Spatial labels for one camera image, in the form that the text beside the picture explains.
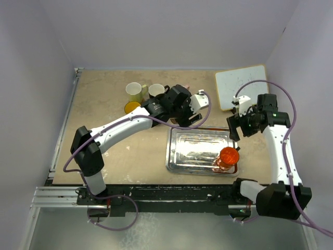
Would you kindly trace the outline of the yellow translucent cup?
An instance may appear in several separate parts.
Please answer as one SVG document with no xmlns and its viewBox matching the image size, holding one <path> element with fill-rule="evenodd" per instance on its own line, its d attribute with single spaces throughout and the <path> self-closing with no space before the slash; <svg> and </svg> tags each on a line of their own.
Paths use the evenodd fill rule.
<svg viewBox="0 0 333 250">
<path fill-rule="evenodd" d="M 137 107 L 140 107 L 141 104 L 139 102 L 136 101 L 131 101 L 128 102 L 125 106 L 124 106 L 124 112 L 126 114 L 131 113 L 132 111 L 134 111 Z"/>
</svg>

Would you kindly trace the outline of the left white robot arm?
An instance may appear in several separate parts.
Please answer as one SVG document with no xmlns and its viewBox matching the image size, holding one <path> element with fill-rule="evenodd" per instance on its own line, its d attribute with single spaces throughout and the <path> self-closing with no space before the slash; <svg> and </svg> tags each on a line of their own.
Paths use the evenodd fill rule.
<svg viewBox="0 0 333 250">
<path fill-rule="evenodd" d="M 107 199 L 106 184 L 101 173 L 103 153 L 131 135 L 166 124 L 190 129 L 197 121 L 204 121 L 200 110 L 209 106 L 209 99 L 200 90 L 196 94 L 182 85 L 168 87 L 163 93 L 147 99 L 127 115 L 98 128 L 85 126 L 75 132 L 70 147 L 71 160 L 79 166 L 79 173 L 88 186 L 89 199 L 102 204 Z"/>
</svg>

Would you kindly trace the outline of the orange translucent cup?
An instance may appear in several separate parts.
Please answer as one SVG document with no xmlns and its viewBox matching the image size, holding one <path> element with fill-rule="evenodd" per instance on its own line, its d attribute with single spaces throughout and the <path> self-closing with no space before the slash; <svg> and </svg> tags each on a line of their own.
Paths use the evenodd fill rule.
<svg viewBox="0 0 333 250">
<path fill-rule="evenodd" d="M 223 148 L 213 162 L 214 171 L 224 172 L 232 169 L 239 161 L 238 150 L 233 147 Z"/>
</svg>

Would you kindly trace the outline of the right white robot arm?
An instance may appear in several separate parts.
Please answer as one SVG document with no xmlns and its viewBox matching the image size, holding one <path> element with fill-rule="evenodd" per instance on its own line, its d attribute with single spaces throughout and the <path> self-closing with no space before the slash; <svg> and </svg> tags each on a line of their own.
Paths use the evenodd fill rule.
<svg viewBox="0 0 333 250">
<path fill-rule="evenodd" d="M 305 209 L 312 191 L 304 187 L 294 164 L 288 134 L 291 128 L 289 115 L 278 110 L 276 95 L 260 94 L 257 104 L 250 97 L 234 97 L 235 113 L 227 118 L 229 137 L 240 140 L 241 128 L 244 137 L 261 132 L 265 138 L 270 157 L 272 181 L 263 186 L 255 180 L 238 178 L 231 192 L 232 200 L 243 204 L 246 200 L 255 203 L 260 216 L 297 220 Z"/>
</svg>

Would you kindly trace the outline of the yellow-green mug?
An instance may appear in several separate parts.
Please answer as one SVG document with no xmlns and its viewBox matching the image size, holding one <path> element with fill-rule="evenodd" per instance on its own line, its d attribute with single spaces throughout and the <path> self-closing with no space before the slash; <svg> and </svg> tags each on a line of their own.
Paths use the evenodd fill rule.
<svg viewBox="0 0 333 250">
<path fill-rule="evenodd" d="M 144 95 L 148 92 L 148 86 L 131 82 L 126 86 L 125 91 L 129 97 L 129 102 L 142 103 L 144 101 Z"/>
</svg>

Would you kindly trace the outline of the black mug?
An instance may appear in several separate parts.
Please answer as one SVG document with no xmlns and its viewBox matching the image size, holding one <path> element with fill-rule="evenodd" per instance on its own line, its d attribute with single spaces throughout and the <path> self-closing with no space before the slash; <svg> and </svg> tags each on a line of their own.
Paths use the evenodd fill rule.
<svg viewBox="0 0 333 250">
<path fill-rule="evenodd" d="M 168 85 L 163 86 L 162 84 L 153 84 L 148 88 L 148 95 L 150 98 L 154 98 L 159 94 L 164 94 L 170 90 Z"/>
</svg>

